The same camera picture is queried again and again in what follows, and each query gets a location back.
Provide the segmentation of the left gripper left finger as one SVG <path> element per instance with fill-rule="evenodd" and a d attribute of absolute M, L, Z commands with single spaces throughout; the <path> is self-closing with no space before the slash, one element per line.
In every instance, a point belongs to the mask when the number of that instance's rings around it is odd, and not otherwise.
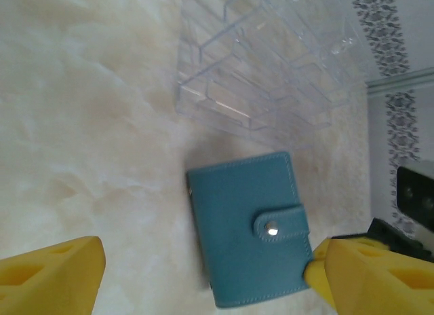
<path fill-rule="evenodd" d="M 97 236 L 0 259 L 0 315 L 92 315 L 105 265 Z"/>

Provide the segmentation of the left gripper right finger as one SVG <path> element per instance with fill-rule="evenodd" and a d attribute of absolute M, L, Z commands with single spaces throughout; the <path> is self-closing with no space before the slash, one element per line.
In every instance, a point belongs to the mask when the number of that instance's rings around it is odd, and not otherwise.
<path fill-rule="evenodd" d="M 338 315 L 434 315 L 434 263 L 379 242 L 325 239 L 304 271 Z"/>

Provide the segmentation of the blue leather card holder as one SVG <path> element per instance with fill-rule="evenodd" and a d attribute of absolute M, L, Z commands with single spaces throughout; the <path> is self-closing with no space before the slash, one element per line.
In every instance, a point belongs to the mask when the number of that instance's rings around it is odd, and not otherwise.
<path fill-rule="evenodd" d="M 313 251 L 289 153 L 191 169 L 186 181 L 218 308 L 307 289 Z"/>

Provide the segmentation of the clear acrylic tiered organizer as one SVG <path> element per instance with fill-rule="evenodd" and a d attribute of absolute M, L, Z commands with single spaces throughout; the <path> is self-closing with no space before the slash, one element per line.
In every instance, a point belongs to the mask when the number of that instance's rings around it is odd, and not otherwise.
<path fill-rule="evenodd" d="M 346 104 L 357 39 L 339 0 L 182 0 L 176 109 L 278 149 Z"/>

